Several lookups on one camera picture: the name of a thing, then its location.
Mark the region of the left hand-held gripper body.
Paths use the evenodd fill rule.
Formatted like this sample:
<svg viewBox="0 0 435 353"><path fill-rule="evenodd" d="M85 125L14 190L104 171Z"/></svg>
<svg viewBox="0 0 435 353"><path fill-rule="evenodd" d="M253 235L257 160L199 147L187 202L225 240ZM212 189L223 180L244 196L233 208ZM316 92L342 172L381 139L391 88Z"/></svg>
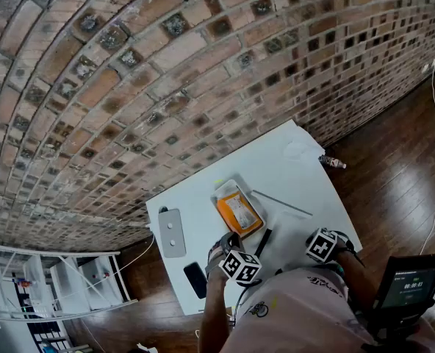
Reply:
<svg viewBox="0 0 435 353"><path fill-rule="evenodd" d="M228 232L209 251L205 268L207 279L215 269L237 284L254 284L262 264L255 254L245 252L236 232Z"/></svg>

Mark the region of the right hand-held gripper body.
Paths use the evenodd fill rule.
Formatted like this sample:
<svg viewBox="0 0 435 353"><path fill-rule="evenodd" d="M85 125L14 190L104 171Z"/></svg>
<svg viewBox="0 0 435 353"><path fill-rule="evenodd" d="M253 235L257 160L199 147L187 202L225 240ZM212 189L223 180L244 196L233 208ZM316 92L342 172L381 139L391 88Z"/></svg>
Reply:
<svg viewBox="0 0 435 353"><path fill-rule="evenodd" d="M319 228L306 240L306 255L317 263L335 261L340 252L355 254L353 243L340 231Z"/></svg>

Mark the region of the person's left forearm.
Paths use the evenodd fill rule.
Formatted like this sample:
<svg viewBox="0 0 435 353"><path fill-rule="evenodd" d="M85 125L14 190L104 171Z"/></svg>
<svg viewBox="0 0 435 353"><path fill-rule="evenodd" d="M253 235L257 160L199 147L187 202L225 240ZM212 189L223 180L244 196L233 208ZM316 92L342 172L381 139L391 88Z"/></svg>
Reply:
<svg viewBox="0 0 435 353"><path fill-rule="evenodd" d="M198 334L198 353L220 353L230 333L224 290L227 276L219 268L210 272L204 313Z"/></svg>

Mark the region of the person's right forearm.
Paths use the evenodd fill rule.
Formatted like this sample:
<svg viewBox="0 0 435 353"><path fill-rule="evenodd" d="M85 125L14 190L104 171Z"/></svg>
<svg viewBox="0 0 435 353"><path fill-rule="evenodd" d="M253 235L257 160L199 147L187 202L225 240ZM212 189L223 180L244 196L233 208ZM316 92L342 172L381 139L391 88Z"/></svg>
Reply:
<svg viewBox="0 0 435 353"><path fill-rule="evenodd" d="M365 267L356 258L353 252L342 250L337 252L335 260L345 273L345 281L350 288L360 285L364 277Z"/></svg>

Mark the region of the grey metal rod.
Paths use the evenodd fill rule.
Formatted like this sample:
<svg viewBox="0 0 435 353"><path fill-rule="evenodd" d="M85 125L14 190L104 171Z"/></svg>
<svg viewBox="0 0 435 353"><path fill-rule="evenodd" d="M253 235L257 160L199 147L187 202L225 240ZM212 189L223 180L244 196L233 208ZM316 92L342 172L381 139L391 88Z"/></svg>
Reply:
<svg viewBox="0 0 435 353"><path fill-rule="evenodd" d="M291 205L291 204L288 204L286 202L283 202L283 201L281 201L279 199L276 199L276 198L274 198L272 196L269 196L269 195L267 195L265 193L262 193L260 191L252 190L251 194L254 195L255 197L260 197L260 198L266 199L269 202L272 202L274 204L280 204L280 205L286 207L287 209L294 210L295 212L300 213L302 215L313 216L313 214L308 212L308 211L302 210L301 208L298 208L298 207L296 207L294 205Z"/></svg>

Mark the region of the black smartphone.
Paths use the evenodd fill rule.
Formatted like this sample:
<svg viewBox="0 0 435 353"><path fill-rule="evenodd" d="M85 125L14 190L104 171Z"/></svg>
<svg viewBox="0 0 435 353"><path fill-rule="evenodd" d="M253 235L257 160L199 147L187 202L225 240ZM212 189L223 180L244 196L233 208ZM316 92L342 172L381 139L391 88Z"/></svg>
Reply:
<svg viewBox="0 0 435 353"><path fill-rule="evenodd" d="M192 289L199 299L206 298L207 279L197 262L191 263L183 269Z"/></svg>

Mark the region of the orange packet in clear tray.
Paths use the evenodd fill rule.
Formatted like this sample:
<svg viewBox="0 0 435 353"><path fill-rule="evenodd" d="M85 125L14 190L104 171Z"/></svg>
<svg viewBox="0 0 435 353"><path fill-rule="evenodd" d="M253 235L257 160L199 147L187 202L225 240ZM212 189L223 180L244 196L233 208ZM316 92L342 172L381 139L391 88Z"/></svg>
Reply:
<svg viewBox="0 0 435 353"><path fill-rule="evenodd" d="M251 202L251 200L245 195L244 190L240 187L240 185L234 180L234 179L230 179L226 182L224 182L220 187L218 187L215 192L211 195L211 202L212 204L215 206L215 209L218 211L218 209L216 208L216 203L218 199L222 199L225 196L228 196L232 193L235 192L241 192L243 194L243 196L250 202L251 206L257 211L257 213L259 214L259 216L262 218L262 220L264 221L264 223L266 224L264 218L262 217L262 214L255 208L254 204ZM245 238L253 233L255 233L257 230L253 231L250 234L247 234L241 238Z"/></svg>

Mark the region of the person's light pink shirt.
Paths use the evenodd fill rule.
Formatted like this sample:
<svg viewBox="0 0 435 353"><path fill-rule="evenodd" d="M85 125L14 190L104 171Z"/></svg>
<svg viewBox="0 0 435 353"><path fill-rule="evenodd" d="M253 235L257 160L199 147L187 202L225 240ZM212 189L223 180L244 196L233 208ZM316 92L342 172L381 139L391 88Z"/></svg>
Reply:
<svg viewBox="0 0 435 353"><path fill-rule="evenodd" d="M360 285L321 268L278 274L244 302L220 353L435 353L435 331L424 330L397 347L375 343L348 304L370 311L378 283L365 269Z"/></svg>

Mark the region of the grey power bank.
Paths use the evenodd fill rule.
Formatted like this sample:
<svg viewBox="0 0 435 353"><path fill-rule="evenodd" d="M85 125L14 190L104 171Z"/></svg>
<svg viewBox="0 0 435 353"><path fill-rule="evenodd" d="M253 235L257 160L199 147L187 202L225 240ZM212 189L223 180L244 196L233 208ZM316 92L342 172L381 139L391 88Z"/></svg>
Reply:
<svg viewBox="0 0 435 353"><path fill-rule="evenodd" d="M159 210L158 222L164 256L166 258L184 257L187 251L180 211L162 207Z"/></svg>

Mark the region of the plastic bottle with red label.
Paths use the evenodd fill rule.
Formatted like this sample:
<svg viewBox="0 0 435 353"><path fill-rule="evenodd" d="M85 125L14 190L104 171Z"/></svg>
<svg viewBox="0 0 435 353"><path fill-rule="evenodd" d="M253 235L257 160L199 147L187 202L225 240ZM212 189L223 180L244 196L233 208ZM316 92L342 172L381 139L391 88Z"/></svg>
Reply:
<svg viewBox="0 0 435 353"><path fill-rule="evenodd" d="M343 169L347 168L347 165L343 161L327 155L319 156L318 160L320 161L321 164L330 166L332 168L343 168Z"/></svg>

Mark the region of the black tablet with timer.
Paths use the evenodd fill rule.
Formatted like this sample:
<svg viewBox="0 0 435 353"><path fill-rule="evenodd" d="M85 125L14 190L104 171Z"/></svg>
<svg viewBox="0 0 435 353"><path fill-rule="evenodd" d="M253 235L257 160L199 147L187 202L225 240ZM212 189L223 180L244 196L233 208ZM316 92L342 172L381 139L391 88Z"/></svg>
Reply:
<svg viewBox="0 0 435 353"><path fill-rule="evenodd" d="M435 254L388 259L378 289L376 308L413 307L431 300L435 292Z"/></svg>

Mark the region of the black tablet stand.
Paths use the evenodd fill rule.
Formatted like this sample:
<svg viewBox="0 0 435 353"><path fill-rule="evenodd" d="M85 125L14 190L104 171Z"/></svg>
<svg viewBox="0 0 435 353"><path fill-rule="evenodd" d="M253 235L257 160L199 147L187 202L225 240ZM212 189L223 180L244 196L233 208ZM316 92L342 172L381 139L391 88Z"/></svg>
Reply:
<svg viewBox="0 0 435 353"><path fill-rule="evenodd" d="M376 298L367 314L366 330L374 341L383 347L397 347L424 330L424 313L435 305L434 299L416 304L384 307Z"/></svg>

